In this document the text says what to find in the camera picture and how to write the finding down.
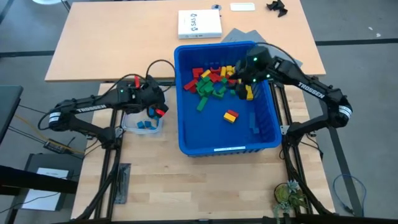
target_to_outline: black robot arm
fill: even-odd
[[[235,84],[234,88],[241,99],[246,99],[245,85],[273,80],[285,85],[294,85],[317,97],[326,103],[327,114],[313,118],[304,123],[292,123],[286,136],[291,144],[297,145],[305,133],[310,133],[321,128],[340,128],[347,125],[352,114],[352,107],[348,103],[347,96],[343,95],[339,88],[326,86],[317,77],[305,75],[299,66],[289,60],[280,57],[271,57],[264,46],[255,46],[235,66],[235,74],[230,79],[241,79],[241,84]]]
[[[117,142],[113,128],[100,128],[76,118],[75,115],[107,108],[124,110],[127,114],[131,114],[139,113],[148,107],[152,107],[158,117],[162,117],[169,109],[165,105],[162,89],[150,75],[140,85],[125,84],[101,96],[91,95],[57,104],[50,112],[49,128],[53,131],[77,131],[85,136],[97,138],[102,148],[114,148]]]

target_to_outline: light wood surface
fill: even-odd
[[[257,30],[269,43],[282,47],[303,62],[308,75],[324,75],[322,61],[299,0],[285,0],[287,15],[266,9],[264,0],[253,2],[255,11],[233,12],[233,0],[74,2],[52,58],[46,81],[117,80],[128,73],[144,75],[157,59],[174,63],[180,45],[219,43],[233,29]],[[178,10],[222,7],[222,38],[179,40]],[[172,78],[165,63],[154,66],[156,78]]]
[[[102,84],[99,93],[109,87]],[[287,86],[286,92],[293,121],[308,120],[301,90]],[[132,165],[129,195],[127,204],[114,206],[113,220],[272,217],[273,189],[287,181],[284,161],[278,157],[280,146],[252,154],[189,158],[178,148],[174,88],[167,92],[167,101],[170,109],[160,135],[124,134],[121,162]],[[111,110],[97,111],[93,123],[109,126],[110,117]],[[305,138],[303,142],[313,144]],[[334,211],[318,151],[301,144],[300,153],[308,186]],[[95,195],[103,157],[104,150],[97,149],[85,158],[72,218]]]

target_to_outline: white cardboard box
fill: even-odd
[[[222,33],[218,9],[178,11],[179,39],[215,38]]]

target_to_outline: blue storage bin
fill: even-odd
[[[193,80],[192,69],[235,65],[254,46],[254,42],[183,45],[174,51],[177,89],[178,143],[191,157],[258,152],[281,142],[279,122],[268,82],[252,86],[254,99],[240,100],[229,91],[219,100],[209,97],[202,112],[197,111],[198,94],[183,86]],[[231,124],[224,120],[228,110],[239,113]],[[255,113],[259,134],[249,127],[249,115]]]

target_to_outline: blue cable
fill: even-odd
[[[351,177],[352,179],[358,181],[359,184],[361,184],[362,189],[363,189],[363,191],[364,191],[363,198],[362,198],[362,217],[365,217],[365,211],[364,211],[364,208],[365,208],[365,198],[366,198],[366,187],[365,187],[365,185],[364,185],[358,178],[356,178],[356,177],[354,177],[354,176],[352,176],[352,175],[348,175],[348,174],[340,174],[340,175],[338,175],[338,176],[334,179],[334,181],[333,181],[333,192],[335,193],[337,199],[338,199],[339,202],[342,204],[342,206],[344,207],[344,209],[345,209],[347,212],[351,212],[353,215],[354,215],[354,211],[353,211],[351,208],[349,208],[349,206],[347,206],[346,204],[344,204],[344,202],[340,199],[340,197],[338,196],[338,194],[337,194],[337,192],[336,192],[336,180],[337,180],[339,177]]]

